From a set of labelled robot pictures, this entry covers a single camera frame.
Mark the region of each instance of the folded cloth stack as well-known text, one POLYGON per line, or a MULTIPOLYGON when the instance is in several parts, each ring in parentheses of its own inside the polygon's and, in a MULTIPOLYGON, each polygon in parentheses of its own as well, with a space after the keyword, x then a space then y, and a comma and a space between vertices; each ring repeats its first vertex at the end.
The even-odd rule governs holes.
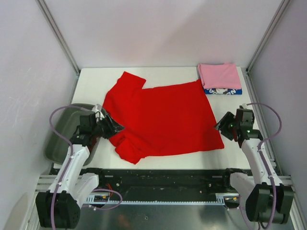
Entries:
POLYGON ((125 127, 110 138, 122 159, 136 164, 147 156, 224 148, 200 80, 143 89, 145 82, 124 72, 103 104, 125 127))
POLYGON ((241 82, 235 64, 199 64, 198 73, 205 94, 242 94, 241 82))

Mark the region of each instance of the tabletop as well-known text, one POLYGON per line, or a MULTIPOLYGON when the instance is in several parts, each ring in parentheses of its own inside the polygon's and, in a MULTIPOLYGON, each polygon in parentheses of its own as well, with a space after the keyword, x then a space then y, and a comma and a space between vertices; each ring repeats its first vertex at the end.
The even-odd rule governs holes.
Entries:
MULTIPOLYGON (((85 68, 82 69, 72 103, 102 104, 106 93, 116 84, 122 73, 127 71, 146 79, 143 88, 182 84, 198 79, 196 67, 142 67, 142 68, 85 68)), ((250 97, 240 67, 237 67, 242 85, 242 95, 207 95, 216 121, 227 111, 236 113, 250 97)), ((222 137, 225 148, 207 152, 195 152, 177 156, 146 157, 137 164, 119 157, 115 147, 100 139, 94 158, 87 167, 104 169, 250 169, 249 163, 238 143, 222 137)))

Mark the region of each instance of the blue patterned cloth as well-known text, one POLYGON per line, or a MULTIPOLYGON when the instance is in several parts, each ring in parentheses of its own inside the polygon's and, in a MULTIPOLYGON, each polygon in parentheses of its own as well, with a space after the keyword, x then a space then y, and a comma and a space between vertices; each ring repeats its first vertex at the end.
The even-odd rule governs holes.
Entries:
POLYGON ((242 89, 204 89, 205 94, 224 94, 224 95, 241 95, 242 89))

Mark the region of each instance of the folded pink towel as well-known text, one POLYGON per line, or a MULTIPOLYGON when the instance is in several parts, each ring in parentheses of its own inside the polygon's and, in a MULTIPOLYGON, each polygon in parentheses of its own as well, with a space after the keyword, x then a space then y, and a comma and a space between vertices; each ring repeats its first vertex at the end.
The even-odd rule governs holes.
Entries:
POLYGON ((199 64, 198 72, 204 89, 241 89, 240 78, 235 64, 199 64))

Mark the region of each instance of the white wall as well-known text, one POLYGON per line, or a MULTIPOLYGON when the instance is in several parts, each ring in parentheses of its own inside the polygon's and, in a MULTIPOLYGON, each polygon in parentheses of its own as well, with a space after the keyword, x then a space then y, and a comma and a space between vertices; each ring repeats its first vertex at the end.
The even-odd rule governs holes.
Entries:
MULTIPOLYGON (((307 215, 307 1, 295 0, 282 18, 252 69, 259 100, 281 115, 283 129, 273 141, 276 158, 285 174, 292 175, 307 215)), ((271 134, 277 119, 265 111, 271 134)))
POLYGON ((0 229, 18 202, 11 230, 49 166, 49 115, 69 103, 76 77, 34 0, 0 6, 0 229))
POLYGON ((78 65, 245 67, 282 0, 47 0, 78 65))

